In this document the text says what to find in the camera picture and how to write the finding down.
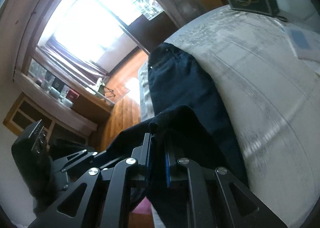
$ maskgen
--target box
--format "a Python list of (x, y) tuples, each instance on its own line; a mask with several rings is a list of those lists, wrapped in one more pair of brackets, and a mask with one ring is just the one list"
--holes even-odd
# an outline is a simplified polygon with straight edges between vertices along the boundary
[(79, 97), (79, 94), (73, 91), (72, 89), (70, 89), (66, 96), (66, 99), (74, 103), (78, 99), (78, 97)]

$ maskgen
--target wooden cabinet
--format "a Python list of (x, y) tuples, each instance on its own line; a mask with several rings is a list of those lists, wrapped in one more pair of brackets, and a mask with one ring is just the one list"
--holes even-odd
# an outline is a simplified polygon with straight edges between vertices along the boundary
[(128, 30), (137, 41), (141, 43), (146, 51), (151, 53), (156, 47), (175, 33), (178, 28), (169, 16), (165, 12), (162, 12), (150, 21), (141, 15), (128, 26)]
[(105, 111), (84, 96), (79, 96), (71, 109), (96, 124), (106, 122), (110, 117), (109, 112)]
[(24, 93), (15, 101), (3, 124), (15, 135), (20, 135), (28, 125), (38, 120), (43, 121), (44, 132), (49, 145), (57, 138), (82, 144), (87, 142), (88, 138), (85, 135), (54, 118)]

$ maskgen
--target mattress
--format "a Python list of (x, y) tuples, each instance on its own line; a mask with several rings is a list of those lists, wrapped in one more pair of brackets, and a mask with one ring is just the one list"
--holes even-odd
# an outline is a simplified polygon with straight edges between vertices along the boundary
[[(320, 81), (298, 60), (282, 24), (224, 6), (169, 39), (213, 78), (234, 127), (250, 190), (288, 227), (320, 195)], [(139, 70), (141, 119), (154, 116), (148, 63)]]

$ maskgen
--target wooden floor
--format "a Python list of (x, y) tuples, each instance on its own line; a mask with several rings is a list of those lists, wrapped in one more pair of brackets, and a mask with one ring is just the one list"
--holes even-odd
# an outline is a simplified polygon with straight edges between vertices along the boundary
[(129, 92), (125, 84), (133, 77), (138, 78), (138, 70), (147, 60), (148, 55), (138, 50), (111, 76), (107, 87), (112, 89), (116, 95), (109, 98), (111, 101), (116, 103)]
[(113, 89), (116, 94), (114, 98), (116, 104), (106, 125), (100, 127), (102, 138), (100, 144), (96, 146), (100, 151), (105, 150), (122, 130), (140, 122), (140, 105), (127, 94), (129, 90), (125, 87), (125, 83), (132, 78), (138, 78), (138, 70), (147, 60), (148, 55), (138, 50), (107, 83), (107, 87)]

